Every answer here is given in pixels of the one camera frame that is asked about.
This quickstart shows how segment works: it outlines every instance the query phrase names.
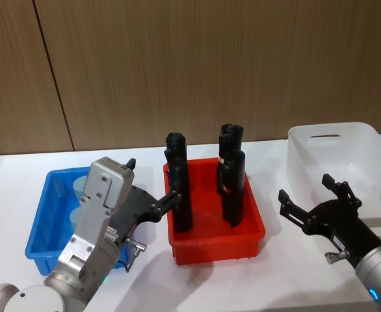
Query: white table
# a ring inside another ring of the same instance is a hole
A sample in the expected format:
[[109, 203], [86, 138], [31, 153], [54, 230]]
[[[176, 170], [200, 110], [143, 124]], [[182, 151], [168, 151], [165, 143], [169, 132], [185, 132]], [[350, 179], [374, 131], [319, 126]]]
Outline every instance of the white table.
[[[24, 250], [46, 174], [89, 166], [108, 156], [137, 159], [135, 184], [156, 198], [164, 194], [164, 148], [118, 149], [0, 156], [0, 283], [20, 289], [41, 284]], [[335, 251], [279, 215], [278, 191], [295, 200], [286, 177], [287, 141], [247, 142], [246, 172], [267, 234], [253, 259], [177, 266], [167, 221], [142, 224], [136, 238], [148, 244], [130, 273], [113, 270], [85, 311], [374, 311], [367, 291], [346, 261], [328, 265]], [[188, 158], [216, 157], [216, 144], [188, 146]]]

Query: black flashlight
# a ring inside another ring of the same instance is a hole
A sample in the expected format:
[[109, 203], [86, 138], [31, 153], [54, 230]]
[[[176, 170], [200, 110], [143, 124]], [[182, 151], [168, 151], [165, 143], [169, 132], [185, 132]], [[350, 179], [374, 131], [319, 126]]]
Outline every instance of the black flashlight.
[[222, 172], [222, 218], [235, 227], [244, 215], [245, 154], [233, 150], [224, 158]]
[[221, 127], [219, 136], [219, 158], [217, 166], [217, 191], [222, 192], [222, 172], [224, 170], [224, 158], [233, 150], [241, 150], [244, 129], [240, 125], [225, 124]]
[[168, 163], [170, 190], [181, 195], [177, 209], [173, 209], [174, 230], [188, 231], [193, 226], [191, 192], [187, 166], [186, 138], [181, 133], [169, 133], [164, 151]]

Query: brown wood grain wall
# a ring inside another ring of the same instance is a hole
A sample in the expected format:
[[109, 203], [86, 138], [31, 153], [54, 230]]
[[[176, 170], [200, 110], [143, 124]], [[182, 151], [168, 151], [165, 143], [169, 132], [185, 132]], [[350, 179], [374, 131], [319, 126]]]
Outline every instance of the brown wood grain wall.
[[0, 0], [0, 154], [72, 150], [31, 0]]
[[36, 0], [76, 150], [381, 132], [381, 0]]

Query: white plastic bin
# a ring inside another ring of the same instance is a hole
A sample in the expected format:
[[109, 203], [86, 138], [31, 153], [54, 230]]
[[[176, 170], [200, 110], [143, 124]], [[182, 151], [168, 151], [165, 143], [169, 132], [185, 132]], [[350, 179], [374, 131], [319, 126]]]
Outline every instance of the white plastic bin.
[[381, 136], [366, 123], [305, 125], [289, 130], [287, 172], [295, 203], [309, 211], [335, 199], [322, 185], [323, 174], [348, 181], [362, 201], [360, 218], [381, 226]]

